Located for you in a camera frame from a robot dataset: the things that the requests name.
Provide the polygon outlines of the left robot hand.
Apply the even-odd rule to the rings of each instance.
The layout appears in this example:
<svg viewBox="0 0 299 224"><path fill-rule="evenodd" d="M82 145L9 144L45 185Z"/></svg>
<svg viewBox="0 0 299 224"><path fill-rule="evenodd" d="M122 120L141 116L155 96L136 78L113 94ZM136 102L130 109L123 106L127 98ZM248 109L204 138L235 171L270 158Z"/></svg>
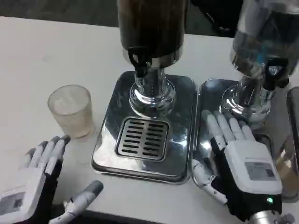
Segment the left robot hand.
<svg viewBox="0 0 299 224"><path fill-rule="evenodd" d="M65 135L41 142L25 154L16 173L1 182L2 224L69 224L99 196L104 185L95 180L69 201L53 204L70 140Z"/></svg>

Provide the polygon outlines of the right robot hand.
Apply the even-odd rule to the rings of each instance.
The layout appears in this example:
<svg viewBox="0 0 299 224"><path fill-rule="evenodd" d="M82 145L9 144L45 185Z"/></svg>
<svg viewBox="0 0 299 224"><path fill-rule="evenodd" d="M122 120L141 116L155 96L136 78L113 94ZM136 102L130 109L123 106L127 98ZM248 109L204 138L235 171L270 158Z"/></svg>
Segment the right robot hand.
<svg viewBox="0 0 299 224"><path fill-rule="evenodd" d="M282 182L272 156L246 123L219 111L201 112L211 137L216 175L192 159L193 177L209 196L225 205L231 215L250 224L281 221Z"/></svg>

